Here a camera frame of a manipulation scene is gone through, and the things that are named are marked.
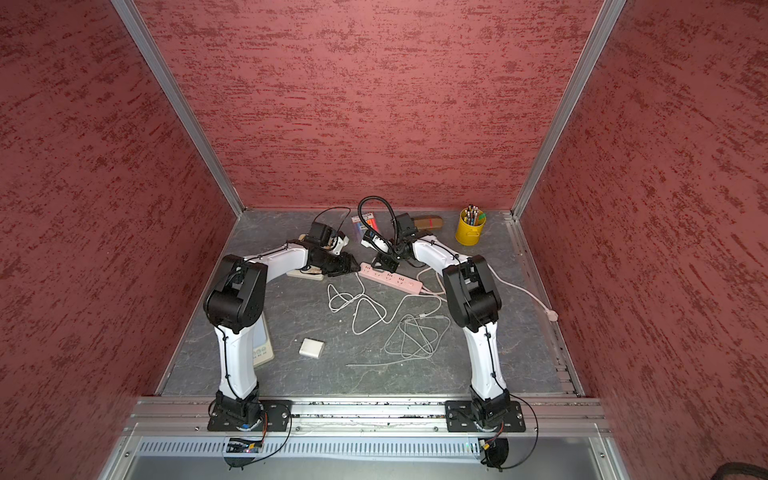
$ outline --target power outlet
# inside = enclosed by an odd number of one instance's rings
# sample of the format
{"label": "power outlet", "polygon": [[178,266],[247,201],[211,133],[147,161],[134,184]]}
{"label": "power outlet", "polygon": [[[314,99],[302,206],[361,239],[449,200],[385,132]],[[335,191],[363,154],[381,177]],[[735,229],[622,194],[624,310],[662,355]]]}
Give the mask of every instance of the power outlet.
{"label": "power outlet", "polygon": [[424,284],[413,278],[400,275],[399,273],[381,272],[374,270],[370,264],[361,263],[359,275],[362,278],[373,280],[384,285],[396,288],[405,293],[411,295],[419,295],[424,287]]}

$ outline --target enclosure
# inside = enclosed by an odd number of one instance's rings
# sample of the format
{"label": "enclosure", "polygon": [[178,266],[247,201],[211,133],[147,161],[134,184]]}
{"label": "enclosure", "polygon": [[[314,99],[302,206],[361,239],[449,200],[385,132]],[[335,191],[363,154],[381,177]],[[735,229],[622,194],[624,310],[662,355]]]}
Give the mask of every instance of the enclosure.
{"label": "enclosure", "polygon": [[[0,12],[3,478],[655,480],[768,465],[762,2]],[[288,425],[257,454],[274,458],[227,474],[231,435],[207,430],[225,381],[204,312],[221,260],[321,220],[371,263],[353,224],[369,195],[440,216],[439,242],[495,269],[498,364],[525,422],[499,438],[510,464],[533,453],[499,473],[480,465],[487,432],[451,430],[447,402],[469,398],[475,364],[444,300],[281,276],[255,353],[273,358],[255,373],[266,407],[292,402]],[[486,216],[476,245],[455,235],[468,205]],[[393,233],[381,204],[364,211]],[[397,273],[443,287],[422,270]],[[337,309],[333,291],[362,289],[389,321]],[[434,332],[425,358],[406,358],[426,351],[407,335],[394,345],[405,314]],[[324,342],[319,358],[300,355],[304,339]]]}

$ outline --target brown object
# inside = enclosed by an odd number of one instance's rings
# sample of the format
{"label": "brown object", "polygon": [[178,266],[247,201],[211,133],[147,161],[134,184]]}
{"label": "brown object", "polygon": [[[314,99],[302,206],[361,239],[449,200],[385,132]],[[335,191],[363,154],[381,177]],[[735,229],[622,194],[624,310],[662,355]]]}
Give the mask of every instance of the brown object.
{"label": "brown object", "polygon": [[413,224],[419,230],[437,230],[442,228],[442,217],[437,215],[420,215],[413,217]]}

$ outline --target vent grille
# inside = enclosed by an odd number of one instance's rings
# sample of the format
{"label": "vent grille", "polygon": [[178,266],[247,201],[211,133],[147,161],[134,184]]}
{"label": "vent grille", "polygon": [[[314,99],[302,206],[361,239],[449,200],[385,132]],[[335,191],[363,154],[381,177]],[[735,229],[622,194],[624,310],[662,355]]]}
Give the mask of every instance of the vent grille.
{"label": "vent grille", "polygon": [[[259,458],[275,452],[285,437],[267,437],[261,452],[227,453],[231,457]],[[222,438],[143,437],[137,454],[145,456],[221,457],[225,455]],[[440,458],[475,462],[480,455],[477,438],[347,438],[291,437],[276,456],[286,457],[344,457],[344,458]]]}

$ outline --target gray stone floor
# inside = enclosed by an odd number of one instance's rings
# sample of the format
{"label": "gray stone floor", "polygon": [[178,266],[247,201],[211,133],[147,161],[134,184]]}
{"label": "gray stone floor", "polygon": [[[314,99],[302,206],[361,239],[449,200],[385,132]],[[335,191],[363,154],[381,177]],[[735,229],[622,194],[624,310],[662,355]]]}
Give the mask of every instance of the gray stone floor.
{"label": "gray stone floor", "polygon": [[[410,211],[411,215],[430,212]],[[481,254],[505,280],[523,284],[521,269],[514,258],[511,241],[502,212],[488,214],[488,223],[480,243],[464,247],[453,237],[458,214],[439,212],[445,220],[435,235],[460,253]],[[279,247],[286,240],[308,231],[316,212],[268,212],[249,210],[237,224],[227,246],[228,253],[251,255]],[[334,227],[342,210],[323,215],[321,221]],[[389,215],[377,212],[376,220],[384,233],[389,232]],[[352,236],[349,219],[342,231]],[[350,242],[349,251],[359,262],[370,262],[374,251]],[[403,263],[398,273],[415,276],[418,270]],[[422,275],[425,285],[439,288],[434,273]],[[366,293],[394,312],[404,293],[363,280]],[[308,395],[409,395],[466,394],[472,377],[466,341],[462,330],[451,322],[439,350],[430,359],[413,360],[391,366],[348,367],[347,363],[389,362],[395,357],[382,351],[384,342],[395,328],[395,322],[380,323],[367,333],[353,335],[351,325],[354,306],[332,313],[328,309],[327,286],[333,283],[340,292],[357,294],[360,285],[354,275],[325,279],[322,282],[282,276],[266,288],[264,316],[275,359],[256,369],[261,394],[265,396]],[[535,317],[534,304],[523,293],[498,285],[503,306],[499,312],[498,348],[502,374],[512,392],[561,392],[560,382],[548,355],[543,335]],[[360,307],[356,328],[369,325],[373,312]],[[431,300],[408,299],[398,313],[428,312]],[[448,308],[438,313],[449,316]],[[437,327],[438,324],[427,323]],[[299,355],[305,338],[326,343],[319,359]],[[177,356],[163,395],[213,395],[219,383],[219,355],[216,336],[202,310],[192,320],[187,338]]]}

